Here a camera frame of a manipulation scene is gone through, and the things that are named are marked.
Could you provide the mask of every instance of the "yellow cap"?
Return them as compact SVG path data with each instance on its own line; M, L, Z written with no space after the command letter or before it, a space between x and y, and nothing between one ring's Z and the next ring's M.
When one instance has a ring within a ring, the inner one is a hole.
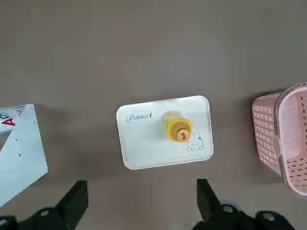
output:
M177 134L177 141L179 142L188 142L191 138L191 133L185 129L180 129Z

